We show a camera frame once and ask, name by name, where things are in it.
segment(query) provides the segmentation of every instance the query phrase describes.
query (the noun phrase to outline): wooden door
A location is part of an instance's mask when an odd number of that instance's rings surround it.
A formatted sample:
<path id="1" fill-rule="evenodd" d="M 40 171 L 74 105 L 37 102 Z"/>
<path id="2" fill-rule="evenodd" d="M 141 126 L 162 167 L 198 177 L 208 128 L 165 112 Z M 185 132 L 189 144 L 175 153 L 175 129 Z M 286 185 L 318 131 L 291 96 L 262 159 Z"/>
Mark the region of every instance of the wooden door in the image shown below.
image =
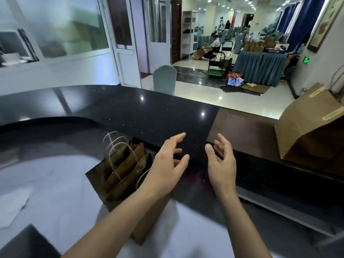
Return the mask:
<path id="1" fill-rule="evenodd" d="M 172 64 L 180 61 L 180 42 L 182 29 L 182 0 L 171 0 L 171 54 Z"/>

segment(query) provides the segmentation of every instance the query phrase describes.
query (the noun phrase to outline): white paper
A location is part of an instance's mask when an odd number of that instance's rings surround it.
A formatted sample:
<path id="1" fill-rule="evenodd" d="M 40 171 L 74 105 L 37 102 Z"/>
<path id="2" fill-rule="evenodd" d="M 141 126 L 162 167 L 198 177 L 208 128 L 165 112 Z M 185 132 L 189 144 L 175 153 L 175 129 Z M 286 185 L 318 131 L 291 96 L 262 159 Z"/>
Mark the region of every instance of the white paper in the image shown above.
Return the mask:
<path id="1" fill-rule="evenodd" d="M 33 189 L 20 188 L 0 196 L 0 228 L 8 227 L 28 201 Z"/>

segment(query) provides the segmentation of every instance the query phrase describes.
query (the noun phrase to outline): door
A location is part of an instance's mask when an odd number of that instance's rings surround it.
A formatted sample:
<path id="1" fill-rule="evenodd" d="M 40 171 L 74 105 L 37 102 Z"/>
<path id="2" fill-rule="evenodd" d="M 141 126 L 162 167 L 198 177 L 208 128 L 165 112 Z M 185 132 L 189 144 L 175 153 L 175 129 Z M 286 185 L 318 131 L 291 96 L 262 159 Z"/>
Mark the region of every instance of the door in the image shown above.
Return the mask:
<path id="1" fill-rule="evenodd" d="M 130 0 L 99 0 L 114 50 L 121 84 L 141 88 Z"/>
<path id="2" fill-rule="evenodd" d="M 171 65 L 170 0 L 144 0 L 149 73 Z"/>
<path id="3" fill-rule="evenodd" d="M 171 41 L 172 41 L 172 64 L 180 61 L 180 43 L 182 28 L 182 0 L 171 0 Z"/>

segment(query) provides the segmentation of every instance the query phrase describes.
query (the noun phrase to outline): white shirt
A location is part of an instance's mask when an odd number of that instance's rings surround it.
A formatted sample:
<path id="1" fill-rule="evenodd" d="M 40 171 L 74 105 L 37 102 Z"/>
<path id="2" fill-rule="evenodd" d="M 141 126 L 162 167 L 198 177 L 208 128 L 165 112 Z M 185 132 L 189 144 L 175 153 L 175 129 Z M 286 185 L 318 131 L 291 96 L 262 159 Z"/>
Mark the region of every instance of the white shirt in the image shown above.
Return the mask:
<path id="1" fill-rule="evenodd" d="M 219 47 L 221 45 L 220 43 L 220 39 L 217 38 L 213 43 L 212 43 L 212 47 L 215 48 L 215 47 Z"/>

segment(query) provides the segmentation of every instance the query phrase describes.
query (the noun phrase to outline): left hand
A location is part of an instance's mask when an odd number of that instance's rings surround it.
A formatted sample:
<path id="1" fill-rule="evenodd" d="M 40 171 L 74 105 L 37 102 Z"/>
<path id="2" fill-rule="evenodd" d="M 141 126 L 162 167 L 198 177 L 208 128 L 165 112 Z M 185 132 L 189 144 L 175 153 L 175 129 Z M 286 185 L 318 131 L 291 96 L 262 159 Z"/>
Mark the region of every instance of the left hand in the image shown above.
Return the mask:
<path id="1" fill-rule="evenodd" d="M 139 190 L 152 193 L 157 199 L 172 191 L 189 163 L 189 155 L 184 155 L 182 160 L 173 159 L 174 153 L 182 152 L 176 145 L 182 142 L 185 136 L 186 133 L 181 133 L 165 141 Z"/>

